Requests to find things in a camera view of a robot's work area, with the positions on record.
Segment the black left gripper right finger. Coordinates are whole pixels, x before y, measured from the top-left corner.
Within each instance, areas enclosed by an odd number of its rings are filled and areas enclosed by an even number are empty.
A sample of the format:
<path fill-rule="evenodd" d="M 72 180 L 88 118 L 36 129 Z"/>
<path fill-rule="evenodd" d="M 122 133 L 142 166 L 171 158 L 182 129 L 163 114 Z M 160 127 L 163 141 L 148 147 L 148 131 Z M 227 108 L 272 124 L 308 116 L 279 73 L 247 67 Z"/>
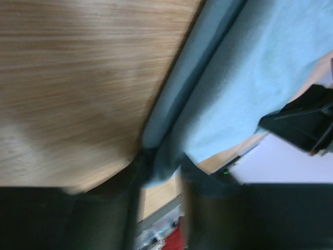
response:
<path fill-rule="evenodd" d="M 332 185 L 240 184 L 181 165 L 189 249 L 332 249 Z"/>

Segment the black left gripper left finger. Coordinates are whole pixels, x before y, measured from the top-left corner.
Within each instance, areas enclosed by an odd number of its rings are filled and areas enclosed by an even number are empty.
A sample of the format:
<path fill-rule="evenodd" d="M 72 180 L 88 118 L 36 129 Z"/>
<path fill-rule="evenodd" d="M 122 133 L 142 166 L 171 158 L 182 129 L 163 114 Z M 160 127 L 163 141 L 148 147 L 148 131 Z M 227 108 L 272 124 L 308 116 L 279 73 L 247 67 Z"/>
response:
<path fill-rule="evenodd" d="M 141 151 L 85 193 L 1 188 L 1 249 L 133 249 L 140 192 L 155 151 Z"/>

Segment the blue-grey t shirt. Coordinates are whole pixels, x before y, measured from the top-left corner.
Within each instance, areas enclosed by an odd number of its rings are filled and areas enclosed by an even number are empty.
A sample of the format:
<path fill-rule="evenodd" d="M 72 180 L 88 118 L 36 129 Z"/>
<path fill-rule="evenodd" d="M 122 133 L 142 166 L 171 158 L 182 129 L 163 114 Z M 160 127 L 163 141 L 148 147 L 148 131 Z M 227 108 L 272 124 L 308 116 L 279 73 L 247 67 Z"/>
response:
<path fill-rule="evenodd" d="M 256 133 L 332 50 L 332 1 L 207 1 L 142 135 L 145 186 Z"/>

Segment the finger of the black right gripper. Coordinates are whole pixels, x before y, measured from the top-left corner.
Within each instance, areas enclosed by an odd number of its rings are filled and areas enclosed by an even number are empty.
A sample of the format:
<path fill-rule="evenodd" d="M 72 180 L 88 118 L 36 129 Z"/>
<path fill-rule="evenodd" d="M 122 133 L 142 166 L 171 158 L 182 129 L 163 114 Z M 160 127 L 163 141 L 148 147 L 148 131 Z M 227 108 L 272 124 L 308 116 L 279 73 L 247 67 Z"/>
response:
<path fill-rule="evenodd" d="M 309 155 L 332 152 L 332 89 L 311 85 L 279 112 L 261 118 L 259 127 Z"/>

